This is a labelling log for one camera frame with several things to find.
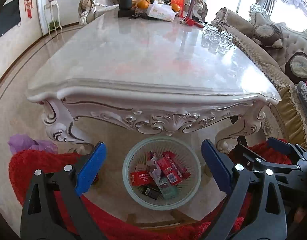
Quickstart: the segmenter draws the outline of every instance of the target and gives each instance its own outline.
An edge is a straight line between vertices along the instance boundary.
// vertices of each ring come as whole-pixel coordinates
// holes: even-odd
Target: curved table leg
[[[215,137],[216,148],[220,152],[229,153],[228,144],[225,142],[226,139],[234,138],[238,136],[250,135],[257,132],[261,127],[261,121],[265,119],[263,107],[265,103],[257,101],[254,103],[252,109],[249,109],[237,122],[224,128],[217,133]]]
[[[92,146],[92,141],[89,136],[75,127],[75,120],[61,100],[48,99],[40,102],[40,104],[45,109],[42,120],[46,125],[46,133],[50,139],[60,142],[89,144]]]

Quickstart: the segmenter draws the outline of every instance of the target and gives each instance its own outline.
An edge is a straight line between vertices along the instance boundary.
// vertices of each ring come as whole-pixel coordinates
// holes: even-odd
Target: marble tabletop
[[[238,48],[208,47],[202,29],[118,18],[112,10],[79,30],[36,73],[27,97],[83,86],[191,95],[261,94],[277,103],[271,82]]]

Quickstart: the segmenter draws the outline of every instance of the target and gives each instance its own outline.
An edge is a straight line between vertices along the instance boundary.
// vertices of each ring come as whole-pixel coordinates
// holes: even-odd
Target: metal bolt
[[[40,175],[40,174],[41,174],[41,170],[35,170],[34,174],[35,174],[36,176]]]
[[[266,173],[267,173],[269,176],[273,175],[273,171],[270,170],[270,169],[266,169]]]
[[[68,164],[64,167],[64,171],[71,171],[72,169],[73,169],[73,167],[70,164]]]
[[[241,165],[241,164],[236,164],[235,168],[238,170],[238,171],[242,171],[244,169],[244,167]]]

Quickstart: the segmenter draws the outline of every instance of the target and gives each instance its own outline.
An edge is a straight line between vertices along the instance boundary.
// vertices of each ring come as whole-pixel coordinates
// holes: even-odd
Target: red chinese knot ornament
[[[24,0],[24,4],[25,4],[25,12],[27,12],[28,18],[32,18],[31,17],[31,9],[33,8],[33,3],[32,0]]]

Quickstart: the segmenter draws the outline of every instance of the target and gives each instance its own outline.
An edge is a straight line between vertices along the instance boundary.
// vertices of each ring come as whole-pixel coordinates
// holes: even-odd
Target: marble floor
[[[16,63],[0,86],[0,212],[17,234],[20,233],[21,205],[9,182],[8,163],[12,154],[7,142],[9,137],[16,133],[26,133],[33,139],[48,139],[41,121],[43,108],[27,101],[24,92],[28,81],[39,67],[79,31],[79,28],[77,25],[68,27],[63,29],[58,36],[52,36],[52,38],[48,36],[39,41]],[[138,223],[171,220],[169,211],[152,211],[140,206],[128,195],[123,185],[124,156],[137,142],[147,138],[148,135],[94,119],[79,119],[77,125],[91,135],[94,143],[101,140],[108,149],[106,161],[99,172],[100,181],[92,186],[85,196],[106,212],[123,221],[130,213],[136,214]],[[200,154],[201,142],[206,138],[214,142],[217,132],[229,125],[230,119],[226,119],[191,134],[176,133],[174,136],[191,145],[203,166],[204,161]],[[264,139],[262,131],[246,137],[249,146]],[[73,148],[70,143],[56,142],[56,144],[59,153],[68,152]],[[197,194],[179,210],[200,220],[211,212],[224,196],[215,181],[204,174]]]

